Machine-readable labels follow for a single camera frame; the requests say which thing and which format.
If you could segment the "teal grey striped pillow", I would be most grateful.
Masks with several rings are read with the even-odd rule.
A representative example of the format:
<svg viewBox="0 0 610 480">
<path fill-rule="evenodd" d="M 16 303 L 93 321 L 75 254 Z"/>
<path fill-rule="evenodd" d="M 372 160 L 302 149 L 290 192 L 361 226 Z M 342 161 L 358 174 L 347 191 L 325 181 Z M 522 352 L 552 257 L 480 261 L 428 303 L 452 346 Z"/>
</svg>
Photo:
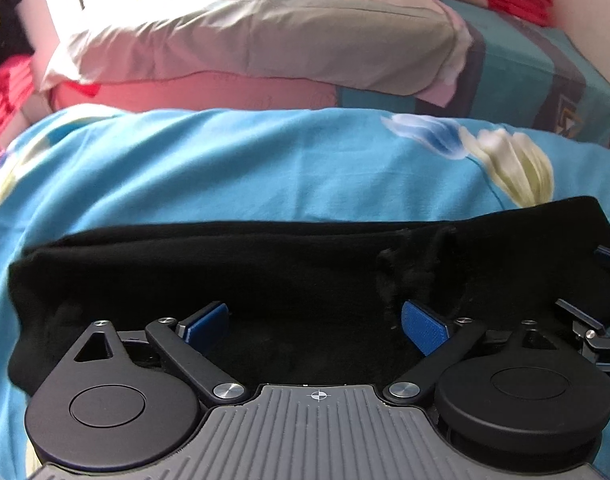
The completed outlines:
<svg viewBox="0 0 610 480">
<path fill-rule="evenodd" d="M 445 107 L 414 96 L 338 88 L 337 104 L 473 118 L 610 145 L 610 83 L 556 28 L 457 0 L 442 0 L 468 25 L 473 44 Z"/>
</svg>

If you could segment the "blue floral bed sheet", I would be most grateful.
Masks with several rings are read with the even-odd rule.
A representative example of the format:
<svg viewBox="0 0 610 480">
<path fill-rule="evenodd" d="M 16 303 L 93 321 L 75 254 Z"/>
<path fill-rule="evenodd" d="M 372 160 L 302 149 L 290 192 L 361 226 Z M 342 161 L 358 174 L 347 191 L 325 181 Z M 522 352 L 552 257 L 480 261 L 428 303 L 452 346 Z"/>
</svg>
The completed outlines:
<svg viewBox="0 0 610 480">
<path fill-rule="evenodd" d="M 25 474 L 24 393 L 6 270 L 29 245 L 120 224 L 459 220 L 509 210 L 459 133 L 490 122 L 380 110 L 154 110 L 78 105 L 0 159 L 0 479 Z"/>
</svg>

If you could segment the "black pants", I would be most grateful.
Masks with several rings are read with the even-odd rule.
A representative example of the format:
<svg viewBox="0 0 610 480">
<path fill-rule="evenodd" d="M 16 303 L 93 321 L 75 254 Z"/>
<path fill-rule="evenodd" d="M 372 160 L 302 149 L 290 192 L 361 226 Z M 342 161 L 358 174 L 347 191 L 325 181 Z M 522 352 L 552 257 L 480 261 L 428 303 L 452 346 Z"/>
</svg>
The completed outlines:
<svg viewBox="0 0 610 480">
<path fill-rule="evenodd" d="M 110 226 L 24 249 L 9 268 L 11 382 L 34 393 L 93 322 L 138 330 L 226 304 L 213 360 L 246 384 L 383 385 L 416 349 L 406 301 L 451 321 L 565 330 L 559 300 L 610 326 L 610 222 L 574 197 L 466 220 Z"/>
</svg>

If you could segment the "pink red clothes pile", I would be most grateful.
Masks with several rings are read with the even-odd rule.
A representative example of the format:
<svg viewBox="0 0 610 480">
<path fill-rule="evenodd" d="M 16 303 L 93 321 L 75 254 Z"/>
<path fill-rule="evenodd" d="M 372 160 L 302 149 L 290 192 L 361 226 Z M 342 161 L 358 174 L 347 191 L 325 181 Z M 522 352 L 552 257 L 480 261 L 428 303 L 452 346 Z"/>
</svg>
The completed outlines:
<svg viewBox="0 0 610 480">
<path fill-rule="evenodd" d="M 12 55 L 0 65 L 0 136 L 34 91 L 29 55 Z"/>
</svg>

